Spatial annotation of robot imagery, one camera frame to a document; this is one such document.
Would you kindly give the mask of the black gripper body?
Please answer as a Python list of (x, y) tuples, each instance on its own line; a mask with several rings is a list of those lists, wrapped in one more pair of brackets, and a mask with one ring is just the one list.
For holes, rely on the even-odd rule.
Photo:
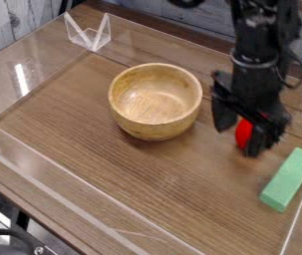
[(280, 101), (280, 92), (261, 92), (248, 86), (240, 86), (233, 76), (222, 71), (214, 71), (212, 77), (212, 96), (236, 100), (237, 116), (242, 116), (253, 125), (289, 125), (292, 118)]

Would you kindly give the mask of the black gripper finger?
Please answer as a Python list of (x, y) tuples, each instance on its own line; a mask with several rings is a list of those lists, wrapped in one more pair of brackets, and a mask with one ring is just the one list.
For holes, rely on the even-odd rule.
[(212, 97), (213, 123), (218, 132), (230, 129), (237, 123), (236, 100)]
[(270, 149), (272, 146), (280, 142), (282, 135), (285, 134), (286, 125), (266, 127), (254, 125), (250, 131), (250, 138), (245, 145), (245, 155), (249, 157), (257, 157), (265, 149)]

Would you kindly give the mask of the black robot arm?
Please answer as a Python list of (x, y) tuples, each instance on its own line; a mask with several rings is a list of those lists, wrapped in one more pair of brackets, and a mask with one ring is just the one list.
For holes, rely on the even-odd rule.
[(280, 142), (292, 116), (280, 94), (297, 89), (286, 76), (289, 65), (300, 58), (290, 49), (300, 38), (299, 0), (226, 0), (236, 35), (230, 50), (233, 69), (214, 71), (212, 112), (214, 128), (225, 131), (237, 120), (252, 123), (244, 154), (256, 157)]

